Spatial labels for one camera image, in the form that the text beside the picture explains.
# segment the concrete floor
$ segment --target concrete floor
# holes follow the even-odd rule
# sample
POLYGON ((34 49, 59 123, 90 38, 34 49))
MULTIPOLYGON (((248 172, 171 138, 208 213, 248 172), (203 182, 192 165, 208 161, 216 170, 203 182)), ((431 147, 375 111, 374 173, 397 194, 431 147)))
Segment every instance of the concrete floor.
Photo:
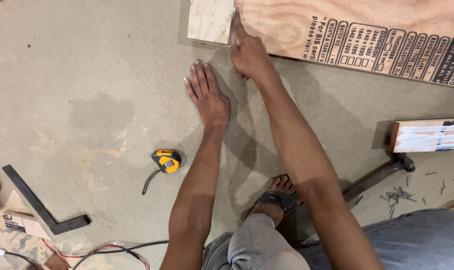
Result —
MULTIPOLYGON (((283 172, 255 85, 236 80, 228 48, 187 39, 188 9, 188 0, 29 0, 0 9, 0 167, 12 164, 58 220, 91 217, 82 229, 52 236, 63 251, 168 238, 170 209, 202 134, 183 83, 197 58, 212 64, 232 101, 209 240, 236 230, 267 179, 283 172), (181 151, 183 167, 157 175, 142 196, 156 168, 149 155, 159 148, 181 151)), ((343 188, 388 160, 383 141, 392 120, 454 118, 454 88, 273 61, 343 188)), ((395 216, 454 201, 454 151, 410 157, 417 171, 406 190, 428 204, 403 202, 395 216)), ((379 195, 404 186, 406 174, 364 193, 352 209, 362 225, 388 218, 379 195)), ((7 197, 12 185, 0 178, 7 197)), ((296 216, 298 236, 312 236, 306 211, 296 216)), ((165 249, 139 253, 158 269, 165 249)), ((97 257, 82 269, 143 269, 123 254, 97 257)))

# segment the wood grain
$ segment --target wood grain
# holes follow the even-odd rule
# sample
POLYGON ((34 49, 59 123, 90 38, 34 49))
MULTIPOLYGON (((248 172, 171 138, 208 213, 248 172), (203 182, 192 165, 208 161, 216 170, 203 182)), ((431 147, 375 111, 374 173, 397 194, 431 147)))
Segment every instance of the wood grain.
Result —
POLYGON ((235 4, 270 54, 454 86, 454 0, 235 4))
POLYGON ((187 37, 228 44, 234 0, 191 0, 187 37))
POLYGON ((454 150, 454 119, 397 121, 389 150, 395 153, 454 150))

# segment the jeans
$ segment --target jeans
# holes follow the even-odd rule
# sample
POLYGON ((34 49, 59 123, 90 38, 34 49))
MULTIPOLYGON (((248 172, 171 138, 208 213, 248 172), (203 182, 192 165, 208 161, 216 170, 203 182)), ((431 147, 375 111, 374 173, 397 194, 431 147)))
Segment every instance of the jeans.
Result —
MULTIPOLYGON (((386 270, 454 270, 454 210, 424 209, 363 227, 386 270)), ((322 245, 293 249, 264 214, 204 251, 202 270, 331 270, 322 245)))

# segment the tape measure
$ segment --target tape measure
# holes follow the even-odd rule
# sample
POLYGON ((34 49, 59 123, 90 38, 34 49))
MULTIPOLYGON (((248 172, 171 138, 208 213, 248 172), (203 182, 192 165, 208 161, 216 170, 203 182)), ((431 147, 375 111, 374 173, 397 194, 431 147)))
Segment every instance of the tape measure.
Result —
POLYGON ((180 167, 180 163, 182 162, 180 155, 176 151, 169 149, 159 149, 155 151, 152 154, 152 159, 155 163, 157 163, 160 169, 154 171, 146 179, 145 185, 143 186, 142 195, 145 195, 146 188, 155 175, 157 175, 159 172, 163 172, 164 174, 173 173, 180 167))

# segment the black sandal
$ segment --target black sandal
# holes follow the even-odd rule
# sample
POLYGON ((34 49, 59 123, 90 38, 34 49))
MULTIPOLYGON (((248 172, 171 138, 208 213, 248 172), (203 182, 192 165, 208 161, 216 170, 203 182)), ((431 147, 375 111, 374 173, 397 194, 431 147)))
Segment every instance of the black sandal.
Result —
POLYGON ((297 208, 297 192, 293 194, 280 193, 275 191, 266 191, 255 201, 262 203, 274 203, 284 210, 284 217, 297 208))

